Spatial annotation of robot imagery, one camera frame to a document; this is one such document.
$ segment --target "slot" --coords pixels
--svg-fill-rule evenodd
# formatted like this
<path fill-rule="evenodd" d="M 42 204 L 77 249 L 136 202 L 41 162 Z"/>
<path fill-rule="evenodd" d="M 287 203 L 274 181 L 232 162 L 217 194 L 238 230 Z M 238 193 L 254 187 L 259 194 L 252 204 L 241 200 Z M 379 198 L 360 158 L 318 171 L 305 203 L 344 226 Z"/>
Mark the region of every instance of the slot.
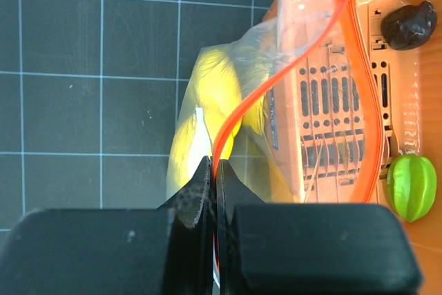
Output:
<path fill-rule="evenodd" d="M 302 115 L 305 117 L 309 114 L 309 102 L 307 100 L 307 82 L 301 81 L 301 105 L 302 105 Z"/>
<path fill-rule="evenodd" d="M 385 50 L 387 46 L 385 44 L 372 44 L 373 51 Z"/>
<path fill-rule="evenodd" d="M 333 112 L 339 112 L 339 92 L 338 92 L 338 79 L 331 79 L 331 95 L 333 101 Z"/>
<path fill-rule="evenodd" d="M 313 114 L 319 114 L 319 101 L 318 101 L 318 82 L 314 79 L 311 81 L 311 104 L 313 108 Z"/>
<path fill-rule="evenodd" d="M 352 93 L 353 93 L 353 110 L 359 111 L 359 94 L 354 79 L 352 80 Z"/>
<path fill-rule="evenodd" d="M 317 146 L 316 149 L 317 149 L 318 155 L 319 155 L 320 146 Z M 320 153 L 319 166 L 325 166 L 326 159 L 327 159 L 327 156 L 325 153 L 325 149 L 323 149 Z"/>
<path fill-rule="evenodd" d="M 382 74 L 381 76 L 382 85 L 382 106 L 388 107 L 388 91 L 387 91 L 387 74 Z"/>
<path fill-rule="evenodd" d="M 384 40 L 381 32 L 379 32 L 379 34 L 372 34 L 372 36 L 370 36 L 370 44 L 381 44 L 383 42 Z"/>
<path fill-rule="evenodd" d="M 313 169 L 315 167 L 315 153 L 312 146 L 307 147 L 307 159 L 308 159 L 308 167 L 309 169 Z"/>
<path fill-rule="evenodd" d="M 343 110 L 344 112 L 348 112 L 348 80 L 346 77 L 342 78 L 342 84 L 343 84 Z"/>
<path fill-rule="evenodd" d="M 330 48 L 330 52 L 334 53 L 334 54 L 340 54 L 343 55 L 345 52 L 345 47 L 341 46 L 341 47 L 334 47 L 334 48 Z"/>
<path fill-rule="evenodd" d="M 344 159 L 347 159 L 347 152 L 345 151 L 345 143 L 338 143 L 338 157 L 339 165 L 344 164 Z"/>
<path fill-rule="evenodd" d="M 332 44 L 332 41 L 330 39 L 327 39 L 323 42 L 323 44 L 321 45 L 321 47 L 328 47 Z"/>
<path fill-rule="evenodd" d="M 349 150 L 349 158 L 350 158 L 350 162 L 354 162 L 354 156 L 357 154 L 357 152 L 355 153 L 356 150 L 356 146 L 354 144 L 354 142 L 348 142 L 348 150 Z"/>
<path fill-rule="evenodd" d="M 339 180 L 339 185 L 340 186 L 350 186 L 354 184 L 354 179 L 342 179 Z"/>
<path fill-rule="evenodd" d="M 321 80 L 320 89 L 323 93 L 323 113 L 329 114 L 329 84 L 326 79 Z"/>
<path fill-rule="evenodd" d="M 329 165 L 335 165 L 335 160 L 336 160 L 336 147 L 334 146 L 334 144 L 328 144 L 327 148 L 329 150 Z"/>
<path fill-rule="evenodd" d="M 362 162 L 362 159 L 364 158 L 364 141 L 358 141 L 358 147 L 359 147 L 359 161 Z"/>
<path fill-rule="evenodd" d="M 388 156 L 389 157 L 393 157 L 393 153 L 392 153 L 392 137 L 391 136 L 389 136 L 389 137 L 387 137 L 387 141 L 388 141 L 388 146 L 390 147 L 390 153 L 388 154 Z"/>

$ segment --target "yellow object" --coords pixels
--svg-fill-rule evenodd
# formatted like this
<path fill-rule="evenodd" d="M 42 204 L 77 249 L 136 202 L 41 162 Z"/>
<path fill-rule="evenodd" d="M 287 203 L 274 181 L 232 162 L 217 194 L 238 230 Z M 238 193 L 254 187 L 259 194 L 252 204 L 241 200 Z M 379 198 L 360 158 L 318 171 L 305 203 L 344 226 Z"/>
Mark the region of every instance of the yellow object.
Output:
<path fill-rule="evenodd" d="M 187 153 L 187 176 L 189 179 L 195 174 L 201 159 L 212 152 L 209 133 L 204 123 L 204 110 L 200 107 L 195 108 L 194 118 L 196 118 L 196 128 L 191 147 Z"/>
<path fill-rule="evenodd" d="M 267 118 L 265 110 L 265 98 L 261 97 L 242 117 L 242 124 L 250 126 L 257 134 L 263 134 L 265 129 L 265 119 Z"/>
<path fill-rule="evenodd" d="M 166 179 L 168 197 L 180 190 L 191 179 L 194 172 L 193 166 L 195 163 L 199 163 L 203 156 L 200 155 L 202 152 L 199 151 L 199 148 L 195 148 L 200 140 L 205 140 L 201 133 L 198 133 L 195 109 L 202 108 L 204 125 L 210 141 L 213 143 L 227 116 L 241 101 L 241 90 L 235 67 L 227 55 L 222 50 L 215 48 L 204 51 L 198 57 L 193 69 L 183 101 L 183 108 L 187 109 L 183 111 L 182 108 L 181 110 L 182 114 L 180 114 L 177 131 L 172 142 Z M 240 127 L 241 121 L 236 124 L 230 134 L 222 150 L 222 159 L 229 159 L 234 137 Z M 212 151 L 211 149 L 207 150 L 204 155 L 210 157 Z M 198 161 L 189 160 L 189 153 L 192 151 L 198 152 L 190 158 L 197 158 Z"/>
<path fill-rule="evenodd" d="M 227 117 L 242 101 L 235 67 L 221 50 L 202 53 L 193 69 L 194 75 L 197 103 L 205 110 L 218 109 Z"/>

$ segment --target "green fruit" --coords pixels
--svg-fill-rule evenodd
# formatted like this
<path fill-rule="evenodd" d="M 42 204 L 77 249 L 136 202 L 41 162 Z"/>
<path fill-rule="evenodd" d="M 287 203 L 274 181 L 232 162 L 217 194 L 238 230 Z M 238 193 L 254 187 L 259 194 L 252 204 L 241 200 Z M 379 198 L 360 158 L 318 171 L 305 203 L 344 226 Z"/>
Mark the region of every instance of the green fruit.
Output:
<path fill-rule="evenodd" d="M 387 192 L 398 215 L 408 222 L 422 218 L 436 198 L 436 170 L 419 155 L 401 155 L 387 175 Z"/>

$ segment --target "ziplock bag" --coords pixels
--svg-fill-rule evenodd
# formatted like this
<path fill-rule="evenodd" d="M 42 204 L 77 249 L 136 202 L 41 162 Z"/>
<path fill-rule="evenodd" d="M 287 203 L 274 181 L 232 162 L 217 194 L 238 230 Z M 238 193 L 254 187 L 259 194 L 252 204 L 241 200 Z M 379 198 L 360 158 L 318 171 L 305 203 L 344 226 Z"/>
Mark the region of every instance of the ziplock bag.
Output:
<path fill-rule="evenodd" d="M 195 135 L 197 111 L 204 140 Z M 180 174 L 191 173 L 180 162 L 212 147 L 214 174 L 219 160 L 229 159 L 266 201 L 369 201 L 383 125 L 356 1 L 279 0 L 275 19 L 202 50 L 177 128 L 169 195 L 186 183 Z M 191 143 L 181 151 L 190 157 L 175 153 L 186 136 Z M 196 142 L 206 144 L 195 149 Z"/>

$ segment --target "cutting mat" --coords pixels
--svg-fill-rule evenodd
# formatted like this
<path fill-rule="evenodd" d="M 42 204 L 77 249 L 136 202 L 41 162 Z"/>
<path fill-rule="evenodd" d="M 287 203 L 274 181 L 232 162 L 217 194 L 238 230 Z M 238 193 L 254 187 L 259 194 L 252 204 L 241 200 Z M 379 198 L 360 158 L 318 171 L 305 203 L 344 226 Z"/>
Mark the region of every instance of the cutting mat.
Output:
<path fill-rule="evenodd" d="M 201 47 L 272 0 L 0 0 L 0 244 L 42 208 L 155 208 Z"/>

